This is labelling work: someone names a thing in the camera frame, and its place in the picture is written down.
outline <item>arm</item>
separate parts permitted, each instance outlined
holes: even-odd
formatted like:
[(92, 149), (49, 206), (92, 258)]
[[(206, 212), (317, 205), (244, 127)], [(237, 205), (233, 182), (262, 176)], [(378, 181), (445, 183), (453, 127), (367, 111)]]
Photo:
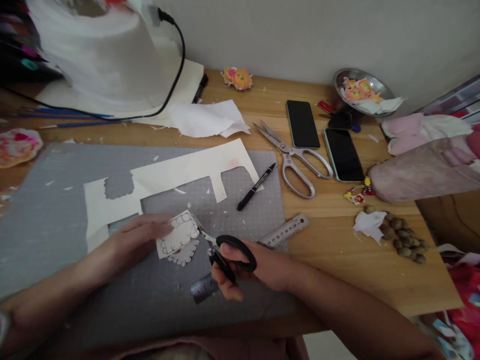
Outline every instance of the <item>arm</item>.
[[(396, 310), (346, 282), (317, 269), (245, 241), (257, 260), (254, 274), (276, 291), (292, 293), (340, 338), (357, 359), (440, 360), (444, 357), (414, 324)], [(222, 244), (221, 254), (230, 260), (247, 261), (236, 248)], [(242, 301), (242, 290), (213, 264), (212, 277), (228, 300)]]
[(172, 228), (169, 215), (141, 215), (75, 264), (0, 304), (10, 330), (0, 357), (35, 345), (50, 335), (98, 287), (132, 268)]

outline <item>cutting mat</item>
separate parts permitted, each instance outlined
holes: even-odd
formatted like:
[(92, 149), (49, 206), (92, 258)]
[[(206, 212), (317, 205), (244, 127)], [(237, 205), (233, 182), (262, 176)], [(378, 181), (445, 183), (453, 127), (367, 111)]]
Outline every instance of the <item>cutting mat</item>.
[[(0, 221), (0, 299), (76, 262), (87, 253), (87, 213), (83, 184), (109, 178), (105, 193), (132, 191), (129, 170), (201, 149), (92, 144), (50, 144)], [(273, 151), (249, 151), (259, 175), (277, 161)], [(253, 186), (243, 167), (223, 172), (227, 199), (216, 203), (208, 177), (142, 201), (144, 213), (179, 214), (187, 208), (213, 236), (230, 234), (258, 240), (284, 221), (279, 172), (274, 170), (242, 212), (237, 204)], [(109, 225), (112, 234), (129, 219)], [(207, 242), (200, 241), (185, 267), (156, 251), (124, 276), (99, 289), (58, 335), (60, 349), (78, 351), (135, 340), (173, 336), (200, 329), (291, 314), (294, 299), (259, 283), (240, 282), (242, 303), (217, 293), (199, 305), (190, 284), (210, 272)], [(286, 243), (280, 251), (287, 252)]]

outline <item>black phone screen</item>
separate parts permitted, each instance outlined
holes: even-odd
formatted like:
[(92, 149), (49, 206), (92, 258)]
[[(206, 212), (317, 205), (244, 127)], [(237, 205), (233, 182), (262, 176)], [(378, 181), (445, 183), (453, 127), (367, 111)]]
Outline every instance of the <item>black phone screen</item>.
[(350, 132), (327, 128), (325, 136), (337, 178), (344, 182), (363, 182), (364, 171)]
[(310, 103), (287, 100), (286, 112), (290, 122), (293, 146), (296, 148), (318, 149), (320, 140)]

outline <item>metal bowl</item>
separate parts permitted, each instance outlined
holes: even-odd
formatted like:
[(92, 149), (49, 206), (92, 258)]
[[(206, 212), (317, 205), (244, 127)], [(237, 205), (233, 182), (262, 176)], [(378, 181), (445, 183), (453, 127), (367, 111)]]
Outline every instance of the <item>metal bowl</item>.
[(349, 78), (349, 79), (355, 79), (355, 80), (361, 80), (363, 78), (367, 78), (368, 81), (370, 82), (370, 86), (373, 88), (373, 90), (378, 93), (381, 92), (380, 96), (386, 100), (388, 99), (395, 99), (394, 93), (388, 88), (387, 85), (383, 83), (378, 77), (373, 76), (372, 74), (369, 74), (366, 71), (360, 70), (360, 69), (355, 69), (355, 68), (343, 68), (338, 70), (335, 75), (333, 75), (333, 86), (335, 86), (336, 92), (338, 95), (341, 97), (341, 99), (347, 103), (349, 106), (357, 110), (358, 112), (372, 116), (374, 118), (386, 118), (394, 114), (397, 110), (395, 111), (390, 111), (390, 112), (385, 112), (383, 114), (371, 114), (368, 112), (365, 112), (358, 108), (357, 105), (351, 103), (350, 101), (347, 100), (345, 96), (342, 95), (340, 92), (340, 87), (344, 86), (344, 78)]

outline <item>black cable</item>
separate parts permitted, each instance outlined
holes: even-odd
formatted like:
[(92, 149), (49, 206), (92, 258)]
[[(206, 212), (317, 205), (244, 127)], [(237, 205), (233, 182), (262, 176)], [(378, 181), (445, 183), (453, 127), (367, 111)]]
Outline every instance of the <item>black cable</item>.
[(90, 113), (88, 111), (83, 111), (83, 110), (78, 110), (78, 109), (74, 109), (74, 108), (71, 108), (71, 107), (62, 107), (62, 106), (53, 106), (53, 105), (49, 105), (47, 103), (44, 103), (42, 101), (38, 101), (36, 99), (34, 99), (33, 97), (30, 97), (30, 96), (27, 96), (25, 94), (22, 94), (21, 92), (18, 92), (16, 90), (13, 90), (11, 88), (8, 88), (6, 86), (3, 86), (3, 85), (0, 85), (0, 88), (12, 93), (12, 94), (15, 94), (21, 98), (24, 98), (24, 99), (27, 99), (27, 100), (30, 100), (31, 102), (35, 103), (35, 104), (39, 104), (39, 105), (42, 105), (44, 107), (47, 107), (47, 108), (51, 108), (51, 109), (59, 109), (59, 110), (69, 110), (69, 111), (74, 111), (74, 112), (77, 112), (79, 114), (84, 114), (84, 115), (88, 115), (92, 118), (96, 118), (96, 119), (100, 119), (100, 120), (106, 120), (106, 121), (124, 121), (124, 120), (132, 120), (132, 119), (140, 119), (140, 118), (151, 118), (151, 117), (154, 117), (158, 114), (160, 114), (164, 109), (165, 107), (167, 106), (167, 104), (169, 103), (169, 100), (170, 98), (172, 97), (172, 94), (174, 93), (174, 90), (175, 90), (175, 87), (177, 86), (177, 83), (179, 82), (179, 79), (180, 79), (180, 75), (182, 74), (182, 70), (184, 68), (184, 63), (185, 63), (185, 40), (184, 40), (184, 36), (182, 34), (182, 31), (180, 30), (179, 26), (177, 25), (177, 23), (175, 22), (174, 18), (171, 17), (169, 14), (167, 14), (166, 12), (162, 11), (160, 8), (158, 8), (158, 17), (160, 18), (160, 21), (166, 21), (167, 23), (170, 23), (172, 24), (178, 31), (178, 34), (180, 35), (180, 39), (181, 39), (181, 62), (180, 62), (180, 68), (178, 69), (178, 72), (176, 73), (176, 77), (175, 77), (175, 80), (173, 81), (173, 84), (171, 85), (171, 88), (170, 88), (170, 91), (168, 92), (168, 95), (166, 96), (166, 99), (165, 99), (165, 102), (163, 103), (163, 105), (161, 106), (161, 108), (154, 112), (154, 113), (151, 113), (151, 114), (148, 114), (148, 115), (141, 115), (141, 116), (130, 116), (130, 117), (115, 117), (115, 118), (112, 118), (112, 117), (102, 117), (102, 116), (99, 116), (99, 115), (95, 115), (93, 113)]

